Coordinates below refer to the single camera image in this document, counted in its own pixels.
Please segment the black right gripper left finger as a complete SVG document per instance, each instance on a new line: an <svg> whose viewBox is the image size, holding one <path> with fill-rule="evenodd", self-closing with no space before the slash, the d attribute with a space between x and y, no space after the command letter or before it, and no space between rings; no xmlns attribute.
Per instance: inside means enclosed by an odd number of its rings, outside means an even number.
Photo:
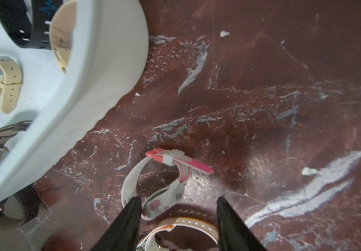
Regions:
<svg viewBox="0 0 361 251"><path fill-rule="evenodd" d="M91 251L136 251L141 213L141 197L131 198Z"/></svg>

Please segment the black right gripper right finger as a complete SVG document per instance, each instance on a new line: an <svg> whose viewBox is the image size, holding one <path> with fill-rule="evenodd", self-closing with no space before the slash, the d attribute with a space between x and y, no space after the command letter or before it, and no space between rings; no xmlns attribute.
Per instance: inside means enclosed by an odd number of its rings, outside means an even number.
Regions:
<svg viewBox="0 0 361 251"><path fill-rule="evenodd" d="M220 251L267 251L224 197L217 200Z"/></svg>

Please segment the white orange strap watch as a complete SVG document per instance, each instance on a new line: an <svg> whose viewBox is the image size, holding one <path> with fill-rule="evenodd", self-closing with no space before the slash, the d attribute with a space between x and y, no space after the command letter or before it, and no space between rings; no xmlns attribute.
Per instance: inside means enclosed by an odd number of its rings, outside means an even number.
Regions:
<svg viewBox="0 0 361 251"><path fill-rule="evenodd" d="M138 251L218 250L219 232L208 222L190 218L169 218L143 237Z"/></svg>

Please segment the white pink strap watch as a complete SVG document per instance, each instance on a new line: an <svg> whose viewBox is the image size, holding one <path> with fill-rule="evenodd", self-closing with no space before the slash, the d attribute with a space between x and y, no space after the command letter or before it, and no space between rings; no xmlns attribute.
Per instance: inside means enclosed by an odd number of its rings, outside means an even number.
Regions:
<svg viewBox="0 0 361 251"><path fill-rule="evenodd" d="M179 171L179 177L177 179L166 187L154 192L142 204L141 218L146 221L157 218L182 199L192 169L206 175L214 171L212 167L186 156L183 151L178 149L153 149L146 152L145 155L146 157L141 160L125 178L121 189L121 202L123 207L125 207L133 197L137 196L137 184L140 173L151 160L155 160L169 167L176 166Z"/></svg>

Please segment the beige strap watch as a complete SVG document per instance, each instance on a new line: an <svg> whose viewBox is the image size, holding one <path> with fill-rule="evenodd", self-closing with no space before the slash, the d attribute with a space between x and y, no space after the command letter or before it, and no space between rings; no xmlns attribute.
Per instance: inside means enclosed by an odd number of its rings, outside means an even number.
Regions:
<svg viewBox="0 0 361 251"><path fill-rule="evenodd" d="M7 115L17 106L23 80L22 70L11 57L0 56L0 75L0 110Z"/></svg>

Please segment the cream strap round watch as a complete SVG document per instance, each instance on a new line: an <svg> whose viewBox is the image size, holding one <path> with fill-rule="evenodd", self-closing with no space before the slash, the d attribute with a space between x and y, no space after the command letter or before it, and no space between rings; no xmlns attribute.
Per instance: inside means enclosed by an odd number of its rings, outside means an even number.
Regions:
<svg viewBox="0 0 361 251"><path fill-rule="evenodd" d="M78 1L63 3L55 13L49 29L50 45L58 68L66 73L71 54L72 34L76 25Z"/></svg>

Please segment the black strap watch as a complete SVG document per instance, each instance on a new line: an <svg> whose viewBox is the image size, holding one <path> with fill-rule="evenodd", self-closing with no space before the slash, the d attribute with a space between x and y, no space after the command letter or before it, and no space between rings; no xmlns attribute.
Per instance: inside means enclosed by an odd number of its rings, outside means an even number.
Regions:
<svg viewBox="0 0 361 251"><path fill-rule="evenodd" d="M50 24L62 4L60 0L35 0L27 7L23 0L0 0L0 23L18 47L51 50Z"/></svg>

